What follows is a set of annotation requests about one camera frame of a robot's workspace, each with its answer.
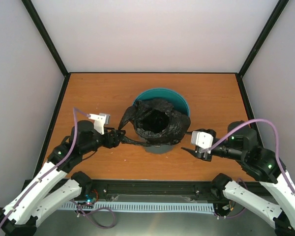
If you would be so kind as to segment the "black plastic trash bag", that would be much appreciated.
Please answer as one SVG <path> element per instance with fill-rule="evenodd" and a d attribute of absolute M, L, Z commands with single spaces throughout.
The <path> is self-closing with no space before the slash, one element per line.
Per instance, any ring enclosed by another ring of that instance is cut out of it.
<path fill-rule="evenodd" d="M 133 125 L 135 133 L 144 142 L 135 141 L 124 136 L 123 144 L 142 147 L 177 145 L 187 133 L 191 119 L 177 111 L 173 104 L 162 98 L 137 100 L 128 107 L 118 126 L 123 129 L 126 124 Z"/>

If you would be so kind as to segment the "teal plastic trash bin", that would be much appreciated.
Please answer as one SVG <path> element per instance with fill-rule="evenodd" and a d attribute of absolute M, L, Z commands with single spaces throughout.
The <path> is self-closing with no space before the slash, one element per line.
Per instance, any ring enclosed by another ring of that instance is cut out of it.
<path fill-rule="evenodd" d="M 174 109 L 181 112 L 182 114 L 190 116 L 190 108 L 185 98 L 178 92 L 169 88 L 151 88 L 140 93 L 133 103 L 137 100 L 152 100 L 155 98 L 161 98 L 172 103 Z M 152 154 L 165 154 L 170 152 L 174 146 L 162 145 L 144 147 L 145 151 Z"/>

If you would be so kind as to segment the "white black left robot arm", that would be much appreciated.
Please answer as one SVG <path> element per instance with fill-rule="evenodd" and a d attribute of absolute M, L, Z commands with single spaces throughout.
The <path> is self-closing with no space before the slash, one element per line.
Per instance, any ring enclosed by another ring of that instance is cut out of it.
<path fill-rule="evenodd" d="M 115 148 L 125 135 L 124 130 L 103 128 L 100 133 L 91 121 L 81 120 L 48 156 L 41 170 L 23 191 L 5 207 L 0 207 L 0 230 L 8 236 L 32 236 L 38 226 L 64 203 L 92 194 L 92 180 L 85 173 L 74 173 L 58 189 L 53 188 L 83 156 L 100 147 Z"/>

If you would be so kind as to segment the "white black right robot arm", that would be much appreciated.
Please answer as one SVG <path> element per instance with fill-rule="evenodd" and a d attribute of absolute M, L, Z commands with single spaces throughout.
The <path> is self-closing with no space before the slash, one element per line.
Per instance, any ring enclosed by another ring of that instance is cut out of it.
<path fill-rule="evenodd" d="M 221 139 L 216 138 L 214 130 L 194 130 L 190 135 L 195 148 L 186 151 L 203 161 L 211 161 L 213 156 L 236 161 L 276 202 L 266 201 L 222 173 L 211 182 L 212 195 L 242 205 L 266 221 L 278 236 L 295 236 L 295 185 L 279 158 L 278 131 L 273 127 L 275 151 L 266 149 L 259 144 L 256 130 L 249 126 L 257 122 L 273 126 L 266 119 L 235 121 L 229 124 L 228 133 Z"/>

